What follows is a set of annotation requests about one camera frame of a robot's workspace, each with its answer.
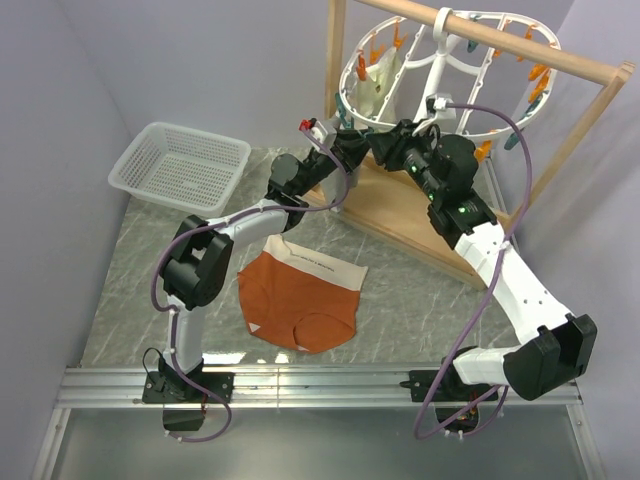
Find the white oval clip hanger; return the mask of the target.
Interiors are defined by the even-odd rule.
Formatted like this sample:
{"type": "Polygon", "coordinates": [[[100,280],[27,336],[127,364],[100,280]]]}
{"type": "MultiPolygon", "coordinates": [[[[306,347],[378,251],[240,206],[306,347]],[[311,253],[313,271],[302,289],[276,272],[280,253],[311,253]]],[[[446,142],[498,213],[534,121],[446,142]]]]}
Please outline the white oval clip hanger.
{"type": "MultiPolygon", "coordinates": [[[[408,72],[414,70],[426,72],[423,92],[414,115],[416,122],[424,123],[431,120],[427,118],[425,106],[428,96],[450,95],[451,87],[444,76],[447,73],[465,75],[473,81],[467,102],[474,104],[484,87],[487,71],[502,53],[496,47],[488,47],[479,65],[468,64],[456,57],[460,52],[458,45],[463,41],[460,36],[448,34],[439,27],[427,25],[419,26],[415,32],[400,35],[399,26],[405,22],[404,17],[394,16],[379,23],[364,35],[354,48],[340,75],[336,92],[336,108],[346,127],[356,126],[384,131],[395,126],[399,120],[396,115],[396,103],[402,81],[408,72]],[[373,118],[362,116],[351,105],[357,79],[364,80],[365,69],[374,65],[391,47],[397,48],[401,59],[399,73],[379,113],[373,118]]],[[[492,142],[508,132],[504,127],[473,134],[467,130],[470,116],[471,111],[466,109],[457,114],[455,120],[443,121],[444,126],[448,132],[464,135],[476,144],[492,142]]]]}

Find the orange underwear with beige waistband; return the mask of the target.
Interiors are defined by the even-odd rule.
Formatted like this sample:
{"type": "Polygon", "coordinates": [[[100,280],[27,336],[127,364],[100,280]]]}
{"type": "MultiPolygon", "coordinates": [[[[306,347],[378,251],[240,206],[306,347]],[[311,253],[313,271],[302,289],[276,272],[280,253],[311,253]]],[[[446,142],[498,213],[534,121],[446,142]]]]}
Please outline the orange underwear with beige waistband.
{"type": "Polygon", "coordinates": [[[273,345],[322,353],[356,334],[368,273],[358,266],[271,235],[237,274],[247,330],[273,345]]]}

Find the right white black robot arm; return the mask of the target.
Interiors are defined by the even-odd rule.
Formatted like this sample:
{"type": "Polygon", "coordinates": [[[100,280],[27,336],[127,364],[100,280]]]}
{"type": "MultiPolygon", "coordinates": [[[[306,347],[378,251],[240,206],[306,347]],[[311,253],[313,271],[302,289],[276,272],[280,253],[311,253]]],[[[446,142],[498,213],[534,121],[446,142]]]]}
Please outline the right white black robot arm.
{"type": "Polygon", "coordinates": [[[404,171],[429,200],[434,230],[480,277],[507,315],[518,339],[514,347],[457,350],[436,381],[460,400],[476,385],[512,388],[535,400],[582,376],[597,336],[590,316],[574,315],[536,277],[508,240],[503,226],[473,188],[478,170],[474,143],[441,134],[432,124],[421,134],[408,120],[367,139],[376,163],[404,171]]]}

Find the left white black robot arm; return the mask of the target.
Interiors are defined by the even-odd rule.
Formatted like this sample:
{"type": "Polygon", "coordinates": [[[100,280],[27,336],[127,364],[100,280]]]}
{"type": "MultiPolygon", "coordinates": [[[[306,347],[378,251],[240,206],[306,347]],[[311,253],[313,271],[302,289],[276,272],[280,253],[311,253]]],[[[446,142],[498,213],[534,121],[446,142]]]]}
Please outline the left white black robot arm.
{"type": "Polygon", "coordinates": [[[211,390],[203,371],[202,331],[205,309],[222,290],[232,254],[296,227],[313,209],[304,195],[332,174],[342,190],[327,206],[340,206],[370,149],[366,130],[337,130],[324,139],[316,127],[302,131],[312,144],[307,156],[277,156],[262,200],[227,217],[188,217],[161,256],[151,290],[163,290],[167,303],[160,305],[156,297],[151,301],[156,310],[168,313],[169,333],[158,369],[149,374],[148,382],[171,402],[228,402],[228,397],[211,390]]]}

